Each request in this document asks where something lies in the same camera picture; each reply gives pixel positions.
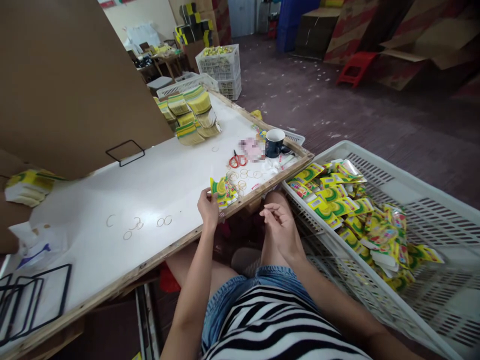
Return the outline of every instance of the wooden table edge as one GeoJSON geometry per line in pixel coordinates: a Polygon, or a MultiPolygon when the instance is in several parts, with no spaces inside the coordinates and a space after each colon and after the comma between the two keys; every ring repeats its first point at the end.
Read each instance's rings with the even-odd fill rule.
{"type": "MultiPolygon", "coordinates": [[[[256,117],[252,116],[248,111],[244,108],[232,103],[229,99],[224,97],[223,95],[219,94],[216,91],[209,92],[220,99],[224,104],[228,107],[237,111],[240,115],[247,118],[249,121],[257,125],[259,128],[263,130],[270,130],[274,129],[274,126],[268,125],[265,122],[257,119],[256,117]]],[[[254,200],[257,197],[260,197],[263,193],[274,187],[275,185],[281,183],[283,180],[291,176],[292,173],[300,172],[304,167],[306,167],[313,159],[314,155],[298,145],[296,142],[285,138],[284,143],[292,149],[292,151],[300,156],[300,159],[289,167],[287,170],[275,175],[272,179],[268,182],[260,185],[252,192],[248,193],[246,196],[242,197],[241,199],[237,200],[234,204],[229,206],[225,211],[225,217],[229,218],[233,214],[237,213],[243,207],[248,205],[248,203],[254,200]]],[[[53,336],[56,332],[62,330],[70,323],[74,322],[75,320],[79,319],[81,316],[88,313],[90,310],[94,309],[98,305],[100,305],[105,300],[108,300],[110,297],[119,294],[122,289],[124,289],[127,285],[131,284],[141,276],[148,273],[150,270],[154,269],[158,265],[160,265],[168,256],[176,253],[177,251],[183,249],[185,246],[190,244],[191,242],[195,241],[200,237],[202,233],[202,225],[198,226],[197,228],[190,231],[188,234],[182,236],[180,239],[175,241],[170,246],[166,247],[156,255],[152,256],[143,264],[137,266],[117,281],[114,281],[112,284],[104,288],[103,290],[99,291],[97,294],[91,296],[89,299],[78,305],[77,307],[73,308],[69,312],[63,314],[59,319],[55,320],[54,322],[42,327],[38,332],[34,333],[32,336],[28,337],[25,341],[20,342],[18,345],[14,346],[12,349],[7,351],[5,354],[0,356],[2,359],[17,359],[22,355],[27,354],[29,351],[33,350],[35,347],[40,345],[42,342],[46,341],[48,338],[53,336]]]]}

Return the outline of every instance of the black and white striped shirt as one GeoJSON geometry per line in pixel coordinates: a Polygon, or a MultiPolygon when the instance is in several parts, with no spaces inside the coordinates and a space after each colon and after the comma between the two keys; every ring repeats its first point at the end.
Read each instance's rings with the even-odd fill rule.
{"type": "Polygon", "coordinates": [[[289,291],[257,285],[233,304],[218,341],[203,356],[219,359],[370,359],[319,312],[289,291]]]}

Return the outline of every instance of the red scissors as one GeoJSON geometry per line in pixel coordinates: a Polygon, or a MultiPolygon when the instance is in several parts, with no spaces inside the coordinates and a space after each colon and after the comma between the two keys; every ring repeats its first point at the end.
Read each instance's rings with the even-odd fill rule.
{"type": "Polygon", "coordinates": [[[233,150],[233,157],[230,159],[228,163],[232,168],[236,169],[238,167],[247,165],[247,162],[248,160],[245,156],[237,155],[237,152],[233,150]]]}

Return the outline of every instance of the white table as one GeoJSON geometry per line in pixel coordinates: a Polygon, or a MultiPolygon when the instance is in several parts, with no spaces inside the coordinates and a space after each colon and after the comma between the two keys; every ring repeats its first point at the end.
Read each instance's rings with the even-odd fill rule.
{"type": "MultiPolygon", "coordinates": [[[[49,224],[70,243],[69,250],[49,267],[72,264],[65,313],[37,332],[0,347],[0,357],[14,359],[27,353],[195,240],[202,231],[197,201],[201,190],[210,185],[210,177],[218,181],[233,170],[238,174],[234,184],[245,181],[243,196],[224,211],[228,217],[310,162],[311,153],[286,140],[296,156],[279,174],[267,172],[261,162],[248,163],[247,172],[231,169],[228,162],[234,149],[239,152],[239,140],[256,135],[252,123],[263,129],[270,126],[223,96],[211,94],[220,135],[194,147],[172,138],[126,166],[112,163],[89,177],[59,182],[33,210],[32,227],[49,224]]],[[[18,261],[18,256],[11,256],[4,274],[18,261]]],[[[56,284],[47,281],[45,286],[56,284]]],[[[49,302],[49,293],[43,292],[42,303],[49,302]]],[[[40,307],[37,316],[50,319],[51,311],[40,307]]]]}

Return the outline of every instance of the dark blue mug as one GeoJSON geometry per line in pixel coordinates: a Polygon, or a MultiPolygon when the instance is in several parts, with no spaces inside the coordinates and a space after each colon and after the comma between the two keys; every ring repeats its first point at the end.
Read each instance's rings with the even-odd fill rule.
{"type": "Polygon", "coordinates": [[[280,129],[267,131],[265,139],[265,156],[275,159],[280,155],[282,145],[284,144],[285,132],[280,129]]]}

